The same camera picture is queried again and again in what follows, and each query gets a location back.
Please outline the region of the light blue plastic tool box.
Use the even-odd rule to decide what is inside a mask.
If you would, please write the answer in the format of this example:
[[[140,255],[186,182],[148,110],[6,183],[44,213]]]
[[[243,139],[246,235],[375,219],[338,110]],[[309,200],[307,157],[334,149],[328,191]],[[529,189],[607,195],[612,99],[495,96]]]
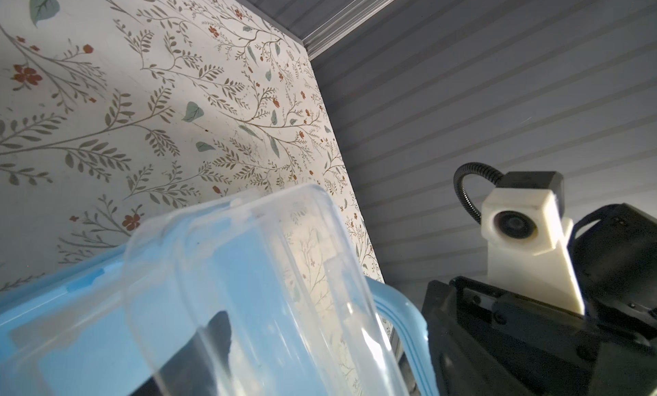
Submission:
[[[219,395],[402,395],[383,329],[391,322],[422,394],[438,392],[427,323],[399,291],[330,255],[326,311],[290,252],[262,244],[209,252],[118,247],[18,288],[1,301],[4,395],[132,395],[218,312],[229,314],[229,367],[203,338]]]

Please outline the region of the clear tool box lid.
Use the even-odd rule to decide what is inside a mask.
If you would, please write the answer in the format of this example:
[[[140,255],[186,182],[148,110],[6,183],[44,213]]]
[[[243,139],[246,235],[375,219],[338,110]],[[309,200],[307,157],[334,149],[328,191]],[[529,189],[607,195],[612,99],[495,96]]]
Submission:
[[[4,395],[404,395],[337,206],[305,185],[146,221],[1,301]]]

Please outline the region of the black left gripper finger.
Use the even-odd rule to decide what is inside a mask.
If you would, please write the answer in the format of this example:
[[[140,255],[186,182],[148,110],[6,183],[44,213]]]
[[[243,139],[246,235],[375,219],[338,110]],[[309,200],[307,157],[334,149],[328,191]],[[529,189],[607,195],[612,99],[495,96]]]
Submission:
[[[232,345],[232,328],[229,314],[218,312],[208,325],[186,343],[159,371],[170,382],[163,392],[156,380],[150,377],[132,395],[219,395],[216,375],[212,372],[210,357],[205,351],[202,339],[209,339],[214,346],[218,361],[232,377],[229,367],[229,354]]]

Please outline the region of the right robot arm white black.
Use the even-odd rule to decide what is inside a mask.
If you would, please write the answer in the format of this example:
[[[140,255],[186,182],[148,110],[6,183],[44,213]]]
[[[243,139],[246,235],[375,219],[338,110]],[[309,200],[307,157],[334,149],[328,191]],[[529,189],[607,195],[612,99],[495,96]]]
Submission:
[[[443,395],[653,395],[656,221],[629,204],[588,214],[568,250],[576,315],[463,276],[423,305]]]

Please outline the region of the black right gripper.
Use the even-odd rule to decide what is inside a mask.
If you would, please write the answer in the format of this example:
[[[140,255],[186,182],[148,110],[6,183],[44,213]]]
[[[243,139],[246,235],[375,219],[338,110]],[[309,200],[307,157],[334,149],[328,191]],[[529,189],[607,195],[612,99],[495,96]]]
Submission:
[[[618,325],[466,277],[430,282],[422,314],[442,395],[656,393],[656,347]]]

